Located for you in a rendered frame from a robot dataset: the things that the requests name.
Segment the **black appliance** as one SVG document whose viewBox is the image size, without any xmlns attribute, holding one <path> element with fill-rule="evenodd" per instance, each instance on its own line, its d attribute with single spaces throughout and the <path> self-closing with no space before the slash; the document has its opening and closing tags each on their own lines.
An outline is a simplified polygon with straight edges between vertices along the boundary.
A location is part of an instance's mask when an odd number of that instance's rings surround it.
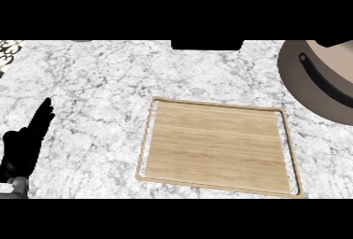
<svg viewBox="0 0 353 239">
<path fill-rule="evenodd" d="M 243 46 L 243 40 L 212 40 L 212 41 L 195 41 L 195 40 L 173 40 L 173 49 L 185 50 L 240 50 Z"/>
</svg>

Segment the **pale wooden tray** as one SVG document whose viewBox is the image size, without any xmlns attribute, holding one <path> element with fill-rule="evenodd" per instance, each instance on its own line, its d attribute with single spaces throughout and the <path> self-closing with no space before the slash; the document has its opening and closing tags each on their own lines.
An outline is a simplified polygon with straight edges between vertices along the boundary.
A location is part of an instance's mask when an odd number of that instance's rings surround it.
<svg viewBox="0 0 353 239">
<path fill-rule="evenodd" d="M 141 181 L 300 198 L 290 191 L 280 107 L 154 97 L 135 177 Z"/>
</svg>

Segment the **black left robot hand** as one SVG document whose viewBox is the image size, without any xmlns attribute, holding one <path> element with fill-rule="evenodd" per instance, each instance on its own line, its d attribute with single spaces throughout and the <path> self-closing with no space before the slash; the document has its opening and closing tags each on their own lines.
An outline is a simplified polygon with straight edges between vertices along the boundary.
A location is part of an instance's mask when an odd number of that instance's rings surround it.
<svg viewBox="0 0 353 239">
<path fill-rule="evenodd" d="M 5 156 L 0 161 L 0 183 L 20 176 L 30 177 L 37 164 L 42 142 L 55 117 L 52 99 L 46 98 L 32 118 L 32 123 L 20 131 L 3 135 Z"/>
</svg>

